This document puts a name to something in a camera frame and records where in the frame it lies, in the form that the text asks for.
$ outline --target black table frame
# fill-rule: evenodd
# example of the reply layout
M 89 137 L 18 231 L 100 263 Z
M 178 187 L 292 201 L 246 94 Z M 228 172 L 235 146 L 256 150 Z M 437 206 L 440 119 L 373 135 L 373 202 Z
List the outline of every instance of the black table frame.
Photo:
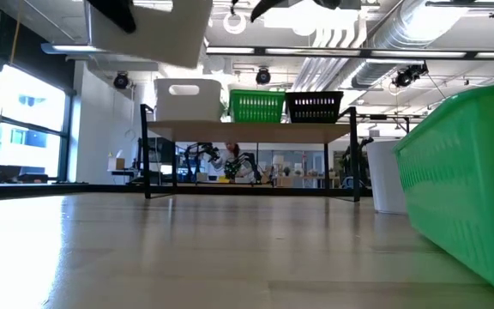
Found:
M 325 168 L 325 186 L 323 189 L 293 189 L 293 188 L 218 188 L 218 187 L 181 187 L 177 184 L 177 161 L 172 161 L 172 187 L 155 187 L 150 183 L 149 171 L 149 146 L 148 146 L 148 113 L 154 114 L 154 109 L 146 104 L 141 104 L 141 125 L 142 125 L 142 161 L 143 164 L 143 180 L 144 180 L 144 197 L 151 198 L 152 193 L 170 192 L 173 194 L 230 194 L 230 195 L 271 195 L 271 196 L 320 196 L 320 197 L 352 197 L 353 202 L 359 202 L 361 193 L 364 196 L 370 196 L 367 191 L 359 188 L 359 161 L 358 161 L 358 122 L 356 107 L 348 107 L 339 118 L 348 117 L 350 123 L 350 151 L 351 151 L 351 169 L 353 177 L 353 190 L 348 189 L 332 189 L 330 188 L 329 177 L 329 153 L 328 143 L 323 144 L 323 161 Z

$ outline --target window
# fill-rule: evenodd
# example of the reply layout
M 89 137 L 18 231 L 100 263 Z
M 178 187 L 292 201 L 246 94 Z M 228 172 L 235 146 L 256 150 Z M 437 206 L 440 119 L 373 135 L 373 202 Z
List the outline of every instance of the window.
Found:
M 21 173 L 59 175 L 67 97 L 26 72 L 5 65 L 0 72 L 0 165 Z
M 64 91 L 8 65 L 0 72 L 0 113 L 4 117 L 60 131 L 65 106 Z
M 58 175 L 60 136 L 12 124 L 0 125 L 0 165 L 22 167 L 22 173 Z
M 24 143 L 24 131 L 12 129 L 10 132 L 10 142 L 22 145 Z

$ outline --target wooden floor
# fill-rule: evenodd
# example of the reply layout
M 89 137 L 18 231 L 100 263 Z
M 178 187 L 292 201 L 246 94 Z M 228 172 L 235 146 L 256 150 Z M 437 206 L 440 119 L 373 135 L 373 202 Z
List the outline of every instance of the wooden floor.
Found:
M 494 309 L 371 200 L 83 194 L 0 201 L 0 308 Z

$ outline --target green plastic bin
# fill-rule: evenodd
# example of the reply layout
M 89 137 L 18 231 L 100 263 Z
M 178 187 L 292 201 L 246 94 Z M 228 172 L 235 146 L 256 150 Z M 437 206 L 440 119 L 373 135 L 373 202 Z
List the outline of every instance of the green plastic bin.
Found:
M 494 86 L 445 100 L 394 152 L 413 227 L 494 285 Z
M 275 123 L 281 121 L 284 92 L 232 90 L 230 116 L 237 123 Z

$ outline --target black basket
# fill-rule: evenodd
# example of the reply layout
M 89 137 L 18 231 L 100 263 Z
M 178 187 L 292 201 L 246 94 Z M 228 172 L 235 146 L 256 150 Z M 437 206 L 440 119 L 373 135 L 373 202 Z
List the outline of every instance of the black basket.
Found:
M 340 100 L 344 93 L 306 92 L 285 93 L 293 124 L 334 124 L 339 118 Z

